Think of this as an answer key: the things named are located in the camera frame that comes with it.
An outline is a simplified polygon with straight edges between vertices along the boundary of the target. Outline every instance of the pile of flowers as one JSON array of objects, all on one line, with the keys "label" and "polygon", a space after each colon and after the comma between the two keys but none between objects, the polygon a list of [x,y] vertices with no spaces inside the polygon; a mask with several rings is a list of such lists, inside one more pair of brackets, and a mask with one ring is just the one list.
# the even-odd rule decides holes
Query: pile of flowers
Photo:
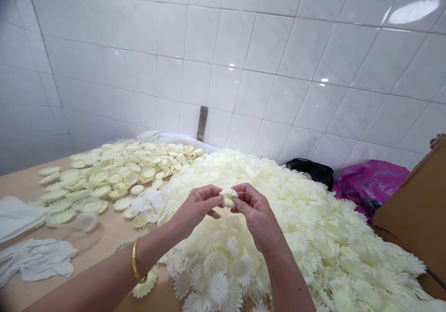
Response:
[{"label": "pile of flowers", "polygon": [[132,198],[159,189],[165,178],[202,156],[202,149],[182,144],[107,143],[89,153],[72,155],[71,169],[40,170],[39,183],[46,185],[46,192],[34,204],[48,207],[47,224],[57,226],[72,221],[80,212],[101,214],[108,208],[107,201],[116,201],[116,211],[122,211],[136,229],[144,228],[157,222],[161,213],[151,218],[130,214]]},{"label": "pile of flowers", "polygon": [[[416,277],[424,264],[397,245],[386,243],[326,187],[274,161],[224,150],[197,158],[160,190],[162,225],[193,188],[223,189],[249,182],[264,194],[309,286],[318,311],[393,311],[429,300]],[[263,256],[257,251],[243,215],[217,208],[192,235],[160,262],[174,279],[183,310],[239,311],[247,299],[265,311],[271,290]]]}]

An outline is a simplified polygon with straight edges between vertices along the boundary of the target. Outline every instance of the left hand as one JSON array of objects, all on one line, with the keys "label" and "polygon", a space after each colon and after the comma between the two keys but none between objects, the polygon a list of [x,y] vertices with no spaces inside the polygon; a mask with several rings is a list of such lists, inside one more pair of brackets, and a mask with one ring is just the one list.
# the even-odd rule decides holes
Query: left hand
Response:
[{"label": "left hand", "polygon": [[213,210],[222,206],[223,196],[221,188],[209,184],[205,187],[192,189],[184,203],[169,220],[174,225],[182,239],[186,239],[201,223],[206,215],[218,219],[220,215]]}]

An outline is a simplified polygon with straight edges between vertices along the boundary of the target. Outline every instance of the cardboard box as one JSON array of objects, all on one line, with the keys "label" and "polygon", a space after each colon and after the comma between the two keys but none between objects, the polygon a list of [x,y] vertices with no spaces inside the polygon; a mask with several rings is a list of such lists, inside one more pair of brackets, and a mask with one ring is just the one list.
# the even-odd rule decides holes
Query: cardboard box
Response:
[{"label": "cardboard box", "polygon": [[376,211],[374,230],[423,260],[419,278],[434,298],[446,300],[446,135],[413,169],[407,181]]}]

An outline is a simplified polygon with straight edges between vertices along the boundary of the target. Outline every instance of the gold bangle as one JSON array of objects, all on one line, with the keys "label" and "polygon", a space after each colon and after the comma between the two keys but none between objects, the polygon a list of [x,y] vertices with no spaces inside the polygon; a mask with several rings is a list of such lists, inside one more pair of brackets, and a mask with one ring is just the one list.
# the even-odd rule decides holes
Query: gold bangle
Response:
[{"label": "gold bangle", "polygon": [[131,267],[133,268],[133,275],[135,275],[136,280],[139,284],[143,284],[147,282],[147,275],[144,276],[143,279],[141,279],[141,276],[139,276],[138,268],[136,267],[136,244],[138,243],[140,237],[137,237],[135,239],[135,242],[133,243],[133,250],[131,252]]}]

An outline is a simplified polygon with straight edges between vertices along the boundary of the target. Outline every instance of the pink plastic bag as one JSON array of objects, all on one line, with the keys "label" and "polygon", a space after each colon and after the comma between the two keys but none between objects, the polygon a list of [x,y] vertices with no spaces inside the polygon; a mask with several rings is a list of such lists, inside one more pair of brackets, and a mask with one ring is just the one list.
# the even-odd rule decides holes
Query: pink plastic bag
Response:
[{"label": "pink plastic bag", "polygon": [[346,168],[332,191],[336,192],[336,198],[355,202],[355,211],[365,215],[371,224],[375,210],[387,202],[408,176],[409,171],[404,167],[370,160]]}]

